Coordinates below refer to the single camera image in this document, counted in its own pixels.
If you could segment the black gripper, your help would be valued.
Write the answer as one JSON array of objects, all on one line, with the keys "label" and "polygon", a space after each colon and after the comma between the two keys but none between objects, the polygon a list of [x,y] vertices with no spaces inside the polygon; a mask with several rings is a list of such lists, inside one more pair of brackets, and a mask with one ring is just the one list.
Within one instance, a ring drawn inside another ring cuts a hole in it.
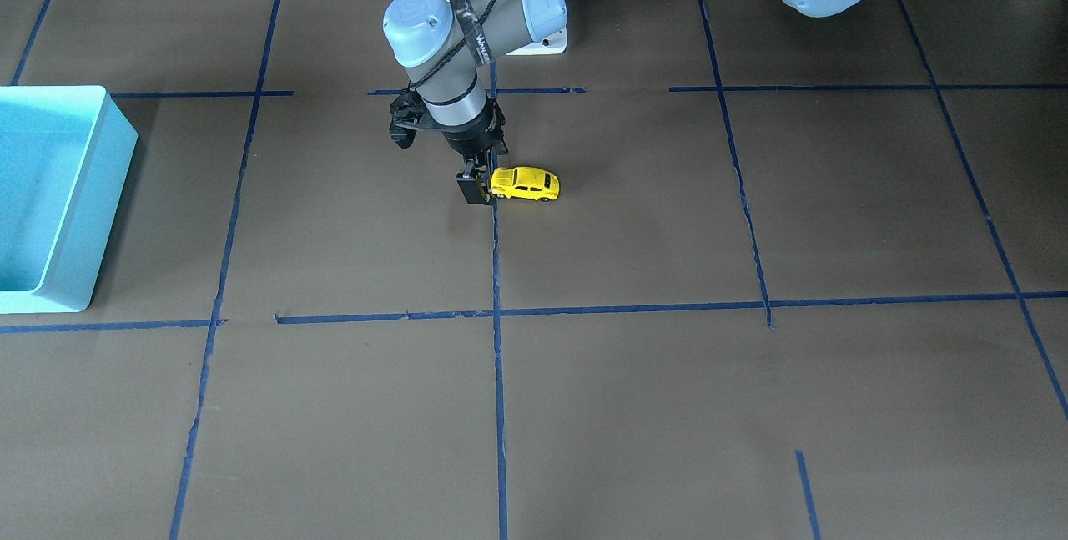
[{"label": "black gripper", "polygon": [[456,175],[456,182],[469,204],[496,205],[491,188],[496,159],[507,155],[504,138],[505,118],[499,104],[487,102],[472,121],[442,130],[452,149],[464,157],[465,166]]}]

